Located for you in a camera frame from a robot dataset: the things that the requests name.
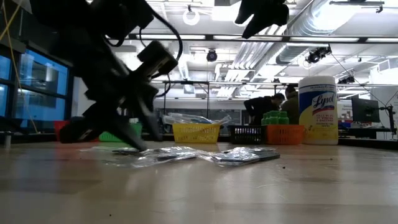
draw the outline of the desk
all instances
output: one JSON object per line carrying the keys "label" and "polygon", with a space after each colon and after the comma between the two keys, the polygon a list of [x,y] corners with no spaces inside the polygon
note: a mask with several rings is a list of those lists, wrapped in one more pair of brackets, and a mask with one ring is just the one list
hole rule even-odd
{"label": "desk", "polygon": [[191,159],[133,170],[105,165],[110,154],[79,151],[98,144],[0,151],[3,223],[398,223],[398,154],[392,151],[277,146],[280,159],[243,167]]}
{"label": "desk", "polygon": [[346,136],[355,136],[357,138],[370,138],[377,139],[378,132],[390,133],[389,128],[347,128],[341,129],[343,134]]}

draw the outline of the yellow basket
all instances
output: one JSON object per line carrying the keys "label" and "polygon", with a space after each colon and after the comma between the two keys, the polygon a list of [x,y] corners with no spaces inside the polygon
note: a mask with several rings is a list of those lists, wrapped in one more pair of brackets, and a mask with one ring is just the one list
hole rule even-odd
{"label": "yellow basket", "polygon": [[173,124],[177,143],[217,143],[220,124]]}

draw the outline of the lysol wipes container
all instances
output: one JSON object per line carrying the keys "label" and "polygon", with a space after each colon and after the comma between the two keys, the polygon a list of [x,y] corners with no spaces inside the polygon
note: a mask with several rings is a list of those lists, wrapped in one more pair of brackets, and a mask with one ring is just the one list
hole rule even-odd
{"label": "lysol wipes container", "polygon": [[338,144],[336,83],[333,77],[307,77],[298,83],[304,144]]}

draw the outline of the black basket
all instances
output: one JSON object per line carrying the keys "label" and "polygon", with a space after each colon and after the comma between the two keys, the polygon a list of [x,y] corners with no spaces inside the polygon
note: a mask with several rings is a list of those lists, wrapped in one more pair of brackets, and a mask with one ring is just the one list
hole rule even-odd
{"label": "black basket", "polygon": [[265,143],[265,126],[228,126],[229,135],[232,144],[264,144]]}

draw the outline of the man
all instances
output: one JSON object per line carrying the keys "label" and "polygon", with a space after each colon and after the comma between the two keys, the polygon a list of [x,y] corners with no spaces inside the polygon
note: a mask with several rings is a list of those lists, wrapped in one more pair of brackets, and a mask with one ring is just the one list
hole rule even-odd
{"label": "man", "polygon": [[285,90],[285,95],[287,101],[282,104],[280,110],[287,112],[290,124],[299,124],[299,94],[293,86],[289,85]]}
{"label": "man", "polygon": [[284,100],[285,96],[281,93],[246,100],[244,106],[251,117],[250,125],[261,125],[262,115],[269,111],[279,110],[279,106]]}

